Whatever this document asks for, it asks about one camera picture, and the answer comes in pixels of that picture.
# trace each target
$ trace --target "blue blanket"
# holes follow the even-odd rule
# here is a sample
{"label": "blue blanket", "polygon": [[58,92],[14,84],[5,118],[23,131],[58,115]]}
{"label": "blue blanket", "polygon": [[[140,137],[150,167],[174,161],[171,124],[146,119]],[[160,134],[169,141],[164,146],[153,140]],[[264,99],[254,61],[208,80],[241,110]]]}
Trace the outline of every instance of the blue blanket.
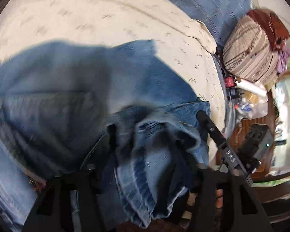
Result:
{"label": "blue blanket", "polygon": [[192,19],[203,22],[222,50],[237,21],[250,10],[250,0],[170,0]]}

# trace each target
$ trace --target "brown cloth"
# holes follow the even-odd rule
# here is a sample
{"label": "brown cloth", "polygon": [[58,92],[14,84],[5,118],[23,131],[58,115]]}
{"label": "brown cloth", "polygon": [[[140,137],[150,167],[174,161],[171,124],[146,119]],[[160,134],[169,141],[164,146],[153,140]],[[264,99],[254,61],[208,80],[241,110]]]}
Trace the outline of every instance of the brown cloth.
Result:
{"label": "brown cloth", "polygon": [[278,16],[269,9],[253,9],[247,15],[264,29],[272,50],[281,50],[290,34]]}

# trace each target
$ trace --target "cream bedsheet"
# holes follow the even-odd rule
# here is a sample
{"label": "cream bedsheet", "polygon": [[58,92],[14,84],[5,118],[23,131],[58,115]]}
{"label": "cream bedsheet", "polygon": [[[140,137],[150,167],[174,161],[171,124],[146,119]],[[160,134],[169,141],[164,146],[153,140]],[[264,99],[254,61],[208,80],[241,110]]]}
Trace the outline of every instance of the cream bedsheet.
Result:
{"label": "cream bedsheet", "polygon": [[[211,119],[224,127],[223,92],[206,26],[168,0],[11,0],[0,15],[0,61],[51,39],[116,46],[154,39],[157,56],[209,101]],[[209,138],[210,160],[216,146]]]}

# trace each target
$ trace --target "white tube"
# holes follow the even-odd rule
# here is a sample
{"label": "white tube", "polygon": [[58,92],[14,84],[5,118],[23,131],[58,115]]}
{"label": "white tube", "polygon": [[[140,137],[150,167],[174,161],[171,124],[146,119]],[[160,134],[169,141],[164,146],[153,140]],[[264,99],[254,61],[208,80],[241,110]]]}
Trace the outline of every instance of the white tube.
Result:
{"label": "white tube", "polygon": [[251,83],[245,79],[240,79],[240,82],[236,81],[236,85],[238,88],[241,88],[243,90],[247,90],[252,92],[255,95],[258,95],[260,97],[265,97],[266,96],[266,90],[262,89],[258,86],[256,86],[254,83]]}

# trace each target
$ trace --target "bed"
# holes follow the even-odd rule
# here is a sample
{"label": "bed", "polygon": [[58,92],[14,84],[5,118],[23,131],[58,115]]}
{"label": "bed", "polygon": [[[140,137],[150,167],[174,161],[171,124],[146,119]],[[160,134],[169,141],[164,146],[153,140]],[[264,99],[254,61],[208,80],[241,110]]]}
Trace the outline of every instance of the bed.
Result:
{"label": "bed", "polygon": [[[225,95],[206,26],[168,0],[11,0],[0,14],[0,62],[29,46],[59,39],[117,46],[153,39],[156,55],[209,101],[211,119],[224,129]],[[216,146],[209,139],[209,157]]]}
{"label": "bed", "polygon": [[222,51],[239,19],[251,7],[251,0],[170,0],[192,19],[203,22]]}

